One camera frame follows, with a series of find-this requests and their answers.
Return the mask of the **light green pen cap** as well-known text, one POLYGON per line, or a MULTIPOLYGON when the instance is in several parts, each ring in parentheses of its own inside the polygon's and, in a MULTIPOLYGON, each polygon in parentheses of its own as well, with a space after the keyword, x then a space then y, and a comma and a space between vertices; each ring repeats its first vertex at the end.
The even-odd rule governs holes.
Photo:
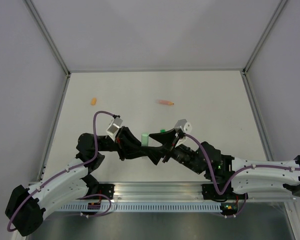
POLYGON ((149 145, 149 134, 144 132, 141 134, 141 145, 147 147, 149 145))

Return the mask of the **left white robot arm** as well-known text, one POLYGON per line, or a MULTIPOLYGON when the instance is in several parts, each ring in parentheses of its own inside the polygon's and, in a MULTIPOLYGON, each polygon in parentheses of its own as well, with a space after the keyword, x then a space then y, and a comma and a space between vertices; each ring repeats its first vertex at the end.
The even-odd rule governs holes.
POLYGON ((92 176, 105 159, 102 152, 116 152, 121 160, 147 157, 155 165, 166 153, 163 145, 142 145, 128 127, 121 127, 114 136, 83 133, 76 149, 77 155, 64 170, 28 187, 20 184, 13 189, 5 209, 8 232, 18 231, 26 237, 53 212, 74 200, 110 202, 109 188, 104 189, 92 176))

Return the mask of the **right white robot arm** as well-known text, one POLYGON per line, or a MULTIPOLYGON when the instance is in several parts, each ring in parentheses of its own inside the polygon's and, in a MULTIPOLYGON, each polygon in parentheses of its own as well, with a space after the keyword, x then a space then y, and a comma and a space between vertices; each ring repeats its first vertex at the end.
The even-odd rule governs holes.
POLYGON ((300 155, 293 160, 266 163, 224 155, 206 141, 192 150, 181 144, 188 137, 181 130, 151 133, 149 137, 166 148, 164 162, 173 159, 211 181, 202 185, 205 200, 222 203, 242 200, 249 193, 275 191, 289 191, 300 197, 300 155))

